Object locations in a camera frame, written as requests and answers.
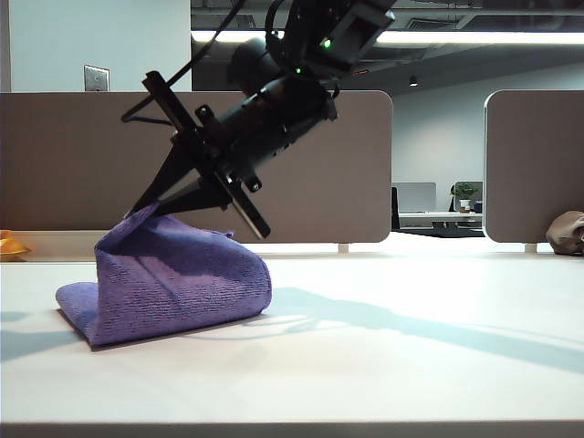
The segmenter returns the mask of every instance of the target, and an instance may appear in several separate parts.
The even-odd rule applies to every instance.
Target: purple microfiber cloth
[[[95,246],[98,283],[74,283],[57,302],[91,346],[250,318],[272,297],[264,261],[230,235],[192,228],[150,205]]]

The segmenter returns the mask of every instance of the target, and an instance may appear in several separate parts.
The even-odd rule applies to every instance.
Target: brown bag
[[[556,254],[579,256],[584,253],[584,212],[569,211],[558,216],[546,232]]]

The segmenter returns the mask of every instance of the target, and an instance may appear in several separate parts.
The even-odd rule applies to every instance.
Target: wall plate
[[[85,65],[83,66],[83,78],[86,91],[110,91],[110,70]]]

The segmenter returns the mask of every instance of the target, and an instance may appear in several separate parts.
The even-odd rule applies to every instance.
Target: cable
[[[274,30],[274,19],[276,18],[277,9],[282,5],[284,0],[276,0],[272,2],[272,5],[267,10],[266,21],[264,23],[264,29],[267,34],[271,34]]]
[[[234,16],[237,15],[237,13],[244,6],[244,4],[245,4],[245,0],[239,0],[237,2],[237,4],[231,9],[229,14],[225,17],[225,19],[223,20],[221,25],[219,25],[219,27],[217,27],[217,30],[215,31],[213,37],[203,47],[201,47],[201,50],[199,50],[196,53],[196,55],[194,55],[194,57],[184,65],[184,67],[182,67],[179,71],[177,71],[174,74],[174,76],[172,76],[172,78],[170,78],[166,82],[169,85],[169,87],[172,86],[177,80],[182,78],[187,71],[189,71],[201,59],[203,59],[203,57],[207,54],[207,52],[209,51],[209,49],[211,48],[211,46],[213,45],[213,43],[215,42],[215,40],[217,39],[219,34],[227,28],[227,26],[229,25],[231,20],[233,20]],[[148,96],[142,102],[139,102],[138,104],[136,104],[132,108],[130,108],[128,111],[126,111],[121,116],[121,121],[123,123],[128,123],[130,121],[143,121],[143,122],[147,122],[147,123],[159,123],[159,124],[172,126],[172,123],[170,123],[168,120],[154,119],[154,118],[150,118],[150,117],[134,116],[134,114],[136,114],[138,111],[145,108],[147,105],[149,105],[153,101],[154,101],[154,98],[152,96]]]

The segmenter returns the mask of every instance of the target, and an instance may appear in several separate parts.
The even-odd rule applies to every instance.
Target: air vent
[[[428,20],[423,18],[412,18],[408,23],[408,30],[455,30],[458,20]]]

